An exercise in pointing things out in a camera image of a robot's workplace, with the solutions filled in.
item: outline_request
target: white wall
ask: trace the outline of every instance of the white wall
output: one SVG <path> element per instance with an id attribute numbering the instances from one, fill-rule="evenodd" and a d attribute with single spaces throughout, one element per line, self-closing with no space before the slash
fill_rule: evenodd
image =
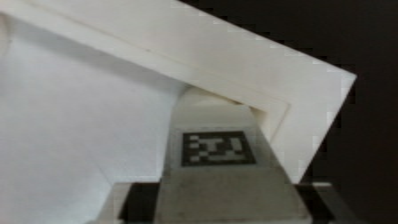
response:
<path id="1" fill-rule="evenodd" d="M 11 21 L 0 64 L 0 223 L 83 224 L 114 182 L 158 178 L 185 84 Z"/>

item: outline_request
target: gray metal object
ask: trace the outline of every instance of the gray metal object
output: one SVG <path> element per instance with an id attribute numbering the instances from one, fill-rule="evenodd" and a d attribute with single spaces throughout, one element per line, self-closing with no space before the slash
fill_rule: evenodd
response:
<path id="1" fill-rule="evenodd" d="M 243 105 L 174 111 L 154 223 L 311 223 Z"/>

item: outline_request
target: gray surface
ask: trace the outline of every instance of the gray surface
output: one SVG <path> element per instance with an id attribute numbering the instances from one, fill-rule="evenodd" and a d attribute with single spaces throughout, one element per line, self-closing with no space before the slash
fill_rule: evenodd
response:
<path id="1" fill-rule="evenodd" d="M 249 107 L 225 105 L 181 108 L 172 114 L 154 223 L 309 224 L 307 209 L 256 127 Z M 183 166 L 183 134 L 238 130 L 245 133 L 257 162 Z"/>

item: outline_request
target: white panel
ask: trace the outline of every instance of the white panel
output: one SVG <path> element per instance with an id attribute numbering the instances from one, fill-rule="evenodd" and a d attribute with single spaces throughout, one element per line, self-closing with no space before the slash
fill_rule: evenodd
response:
<path id="1" fill-rule="evenodd" d="M 2 2 L 18 18 L 266 112 L 261 126 L 297 182 L 353 74 L 176 0 Z"/>
<path id="2" fill-rule="evenodd" d="M 0 64 L 0 223 L 87 224 L 115 182 L 156 180 L 185 84 L 11 21 Z"/>

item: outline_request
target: dark background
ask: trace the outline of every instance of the dark background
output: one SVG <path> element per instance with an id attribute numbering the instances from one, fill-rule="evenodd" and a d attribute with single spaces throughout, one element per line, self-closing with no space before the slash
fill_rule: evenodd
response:
<path id="1" fill-rule="evenodd" d="M 183 0 L 357 74 L 304 181 L 329 180 L 362 220 L 398 223 L 398 0 Z"/>

